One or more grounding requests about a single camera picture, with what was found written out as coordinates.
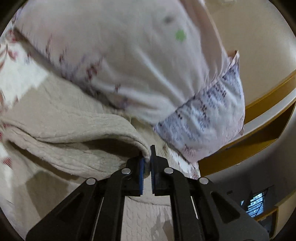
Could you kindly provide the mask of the yellow wooden headboard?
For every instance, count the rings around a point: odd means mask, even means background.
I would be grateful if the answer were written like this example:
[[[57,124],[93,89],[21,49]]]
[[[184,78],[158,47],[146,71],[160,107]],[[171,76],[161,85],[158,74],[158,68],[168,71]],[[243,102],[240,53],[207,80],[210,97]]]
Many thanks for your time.
[[[267,148],[281,136],[294,109],[295,71],[246,107],[244,134],[199,161],[201,175],[208,176],[238,165]]]

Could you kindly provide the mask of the window with grille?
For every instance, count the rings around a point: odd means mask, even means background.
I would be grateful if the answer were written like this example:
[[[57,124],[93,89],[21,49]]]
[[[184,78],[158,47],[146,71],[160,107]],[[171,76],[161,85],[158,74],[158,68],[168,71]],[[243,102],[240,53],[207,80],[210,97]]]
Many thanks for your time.
[[[265,210],[265,198],[272,187],[269,186],[255,193],[250,192],[248,198],[240,202],[240,207],[252,218],[263,214]]]

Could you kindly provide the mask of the beige cable-knit sweater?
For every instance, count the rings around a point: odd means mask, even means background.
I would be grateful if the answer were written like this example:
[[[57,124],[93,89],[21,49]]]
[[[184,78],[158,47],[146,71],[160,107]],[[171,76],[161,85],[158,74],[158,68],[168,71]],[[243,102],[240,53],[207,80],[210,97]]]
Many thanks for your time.
[[[21,237],[87,178],[107,178],[138,154],[148,162],[151,145],[185,176],[200,176],[150,125],[54,75],[1,114],[1,137],[1,208]]]

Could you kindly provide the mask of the floral bed sheet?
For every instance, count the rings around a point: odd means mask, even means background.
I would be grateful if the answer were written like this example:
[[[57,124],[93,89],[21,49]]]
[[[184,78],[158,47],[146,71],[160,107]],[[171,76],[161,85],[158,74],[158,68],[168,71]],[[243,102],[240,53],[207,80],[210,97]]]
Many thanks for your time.
[[[9,22],[1,35],[1,195],[9,195],[44,170],[27,150],[32,137],[19,118],[27,109],[22,98],[37,89],[48,74]]]

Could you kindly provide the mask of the pink floral pillow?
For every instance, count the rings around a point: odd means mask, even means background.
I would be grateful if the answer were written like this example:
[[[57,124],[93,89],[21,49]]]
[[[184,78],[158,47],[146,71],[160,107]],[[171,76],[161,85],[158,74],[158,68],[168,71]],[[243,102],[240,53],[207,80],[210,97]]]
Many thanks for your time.
[[[204,1],[28,1],[15,27],[64,78],[190,163],[243,129],[239,53],[226,52]]]

